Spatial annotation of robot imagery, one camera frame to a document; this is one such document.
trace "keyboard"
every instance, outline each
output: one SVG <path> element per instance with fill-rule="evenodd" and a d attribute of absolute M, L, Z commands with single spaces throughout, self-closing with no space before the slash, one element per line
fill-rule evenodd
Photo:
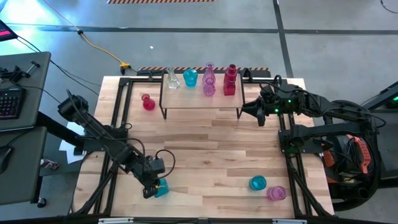
<path fill-rule="evenodd" d="M 24 88 L 0 89 L 0 120 L 18 119 L 26 90 Z"/>

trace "red glass vase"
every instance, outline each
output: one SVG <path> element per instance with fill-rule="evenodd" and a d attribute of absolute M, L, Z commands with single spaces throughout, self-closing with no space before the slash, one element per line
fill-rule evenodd
<path fill-rule="evenodd" d="M 141 99 L 143 101 L 142 106 L 145 110 L 153 110 L 155 108 L 156 103 L 148 94 L 144 94 Z"/>
<path fill-rule="evenodd" d="M 238 71 L 236 66 L 231 64 L 224 75 L 224 95 L 225 96 L 233 96 L 235 95 L 235 81 L 236 76 L 238 75 Z"/>

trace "pink bottle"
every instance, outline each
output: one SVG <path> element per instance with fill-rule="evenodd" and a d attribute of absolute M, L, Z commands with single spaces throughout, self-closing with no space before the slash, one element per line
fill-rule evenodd
<path fill-rule="evenodd" d="M 142 97 L 142 106 L 145 110 L 153 110 L 155 108 L 155 101 L 149 97 L 148 94 L 144 94 Z"/>
<path fill-rule="evenodd" d="M 271 201 L 279 201 L 286 198 L 286 190 L 281 186 L 271 187 L 267 190 L 267 198 Z"/>
<path fill-rule="evenodd" d="M 206 83 L 203 86 L 203 93 L 206 96 L 213 96 L 215 92 L 216 92 L 216 87 L 214 86 L 214 79 L 207 78 Z"/>
<path fill-rule="evenodd" d="M 224 95 L 225 96 L 233 96 L 235 95 L 235 81 L 236 81 L 236 75 L 238 74 L 238 71 L 236 69 L 236 66 L 231 64 L 224 75 Z"/>
<path fill-rule="evenodd" d="M 203 84 L 206 83 L 207 78 L 214 79 L 214 83 L 216 83 L 216 75 L 214 74 L 214 65 L 211 62 L 206 64 L 205 74 L 203 75 L 203 78 L 201 79 Z"/>

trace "concrete floor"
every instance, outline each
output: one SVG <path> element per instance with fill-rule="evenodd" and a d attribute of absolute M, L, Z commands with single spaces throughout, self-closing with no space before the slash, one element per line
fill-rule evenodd
<path fill-rule="evenodd" d="M 213 3 L 109 5 L 106 0 L 49 1 L 77 26 L 163 28 L 278 29 L 272 0 L 216 0 Z M 398 11 L 398 2 L 384 0 Z M 398 15 L 385 11 L 377 0 L 279 0 L 285 29 L 396 30 Z M 39 0 L 8 0 L 0 19 L 13 24 L 68 25 Z M 17 33 L 75 75 L 101 83 L 105 75 L 119 75 L 118 62 L 87 45 L 75 32 L 44 32 L 18 26 Z M 279 34 L 85 32 L 88 38 L 138 67 L 203 66 L 212 61 L 225 67 L 269 67 L 286 77 Z M 396 35 L 286 35 L 295 78 L 307 89 L 329 100 L 361 103 L 397 80 Z M 0 43 L 0 55 L 30 50 L 16 40 Z M 53 65 L 45 89 L 63 100 L 68 88 L 85 97 L 94 112 L 97 97 L 65 77 Z M 44 94 L 40 110 L 65 124 L 57 103 Z M 49 137 L 45 151 L 58 150 L 59 139 Z M 45 208 L 18 203 L 0 207 L 0 220 L 50 217 L 68 212 L 77 174 L 44 178 Z M 344 218 L 398 222 L 396 189 L 384 189 L 363 206 L 338 212 Z"/>

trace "wooden table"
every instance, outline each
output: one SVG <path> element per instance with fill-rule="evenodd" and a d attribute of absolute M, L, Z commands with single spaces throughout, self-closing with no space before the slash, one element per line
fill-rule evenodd
<path fill-rule="evenodd" d="M 95 111 L 95 117 L 103 124 L 111 122 L 118 82 L 119 77 L 104 77 Z M 303 79 L 288 79 L 288 82 L 305 88 Z M 113 217 L 294 217 L 285 158 L 277 140 L 280 129 L 277 116 L 267 117 L 266 125 L 259 127 L 257 119 L 246 113 L 236 119 L 235 109 L 175 109 L 164 120 L 159 108 L 159 90 L 160 83 L 134 84 L 129 135 L 144 142 L 147 154 L 154 155 L 163 148 L 175 154 L 176 168 L 167 177 L 170 192 L 160 198 L 144 199 L 142 185 L 131 174 L 120 171 Z M 244 91 L 247 102 L 255 100 L 259 96 L 259 85 L 245 84 Z M 154 111 L 142 108 L 141 96 L 145 93 L 157 103 Z M 313 126 L 312 118 L 306 116 L 296 116 L 295 121 Z M 138 144 L 131 144 L 140 149 Z M 171 156 L 166 153 L 161 156 L 169 169 Z M 95 152 L 83 163 L 75 190 L 75 209 L 86 202 L 98 185 L 103 157 L 103 152 Z M 321 160 L 303 154 L 303 164 L 308 188 L 326 211 L 334 213 Z M 287 198 L 271 202 L 265 197 L 266 191 L 250 190 L 249 179 L 255 175 L 263 175 L 267 187 L 285 187 Z M 103 207 L 107 191 L 104 191 Z M 301 190 L 298 197 L 300 208 L 305 212 Z"/>

